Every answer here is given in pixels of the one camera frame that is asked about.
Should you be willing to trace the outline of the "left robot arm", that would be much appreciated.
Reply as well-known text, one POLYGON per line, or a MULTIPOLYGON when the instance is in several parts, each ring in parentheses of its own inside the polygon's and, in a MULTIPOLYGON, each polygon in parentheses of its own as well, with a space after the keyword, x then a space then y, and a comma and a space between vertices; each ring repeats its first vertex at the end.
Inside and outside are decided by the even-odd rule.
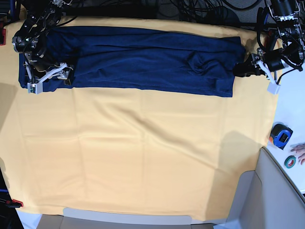
POLYGON ((276 72, 291 67, 302 71, 305 62, 305 32, 299 19, 299 0, 272 0, 257 12, 255 26, 259 45, 257 53, 249 55, 244 63, 237 64, 233 74, 237 77, 265 75, 271 85, 280 85, 282 77, 276 72), (267 28, 267 18, 271 17, 276 29, 269 32, 269 39, 262 43, 261 32, 267 28))

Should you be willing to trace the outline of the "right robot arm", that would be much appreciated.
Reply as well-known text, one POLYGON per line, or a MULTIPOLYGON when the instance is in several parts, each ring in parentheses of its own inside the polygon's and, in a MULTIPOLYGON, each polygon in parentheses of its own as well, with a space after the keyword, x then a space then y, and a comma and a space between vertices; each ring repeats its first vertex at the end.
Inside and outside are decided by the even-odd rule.
POLYGON ((68 67, 65 62, 58 62, 47 49, 49 31, 59 27, 62 12, 71 6, 71 0, 21 0, 27 11, 22 27, 12 38, 15 52, 24 57, 24 66, 30 86, 49 79, 55 74, 64 73, 68 67))

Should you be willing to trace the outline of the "person's hand at right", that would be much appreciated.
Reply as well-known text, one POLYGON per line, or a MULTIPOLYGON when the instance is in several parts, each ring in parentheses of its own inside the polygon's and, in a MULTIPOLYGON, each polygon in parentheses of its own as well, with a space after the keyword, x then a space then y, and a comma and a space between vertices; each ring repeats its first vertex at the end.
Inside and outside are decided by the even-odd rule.
POLYGON ((293 146, 290 151, 296 155, 299 164, 305 163, 305 143, 293 146))

